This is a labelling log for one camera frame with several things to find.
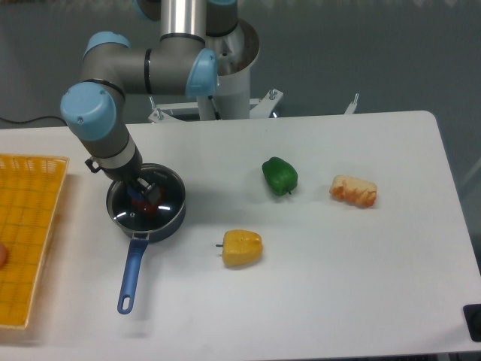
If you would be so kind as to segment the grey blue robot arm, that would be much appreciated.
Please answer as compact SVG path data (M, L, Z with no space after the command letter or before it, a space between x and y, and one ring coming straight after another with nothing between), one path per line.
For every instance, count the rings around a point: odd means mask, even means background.
M128 94L211 98L218 86L217 56L209 37L237 27L236 1L136 1L137 11L160 23L158 47L133 49L122 35L93 35L83 55L80 82L62 97L68 128L110 179L127 184L136 199L153 204L157 186L141 175L142 157L123 122Z

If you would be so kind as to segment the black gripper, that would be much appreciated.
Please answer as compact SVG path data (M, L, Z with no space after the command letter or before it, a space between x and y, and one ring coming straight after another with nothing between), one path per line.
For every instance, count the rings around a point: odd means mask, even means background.
M91 156L85 161L92 173L103 171L112 181L132 183L137 181L137 191L148 204L155 204L161 198L161 191L155 183L149 183L141 176L142 157L139 153L131 156L118 155L111 158Z

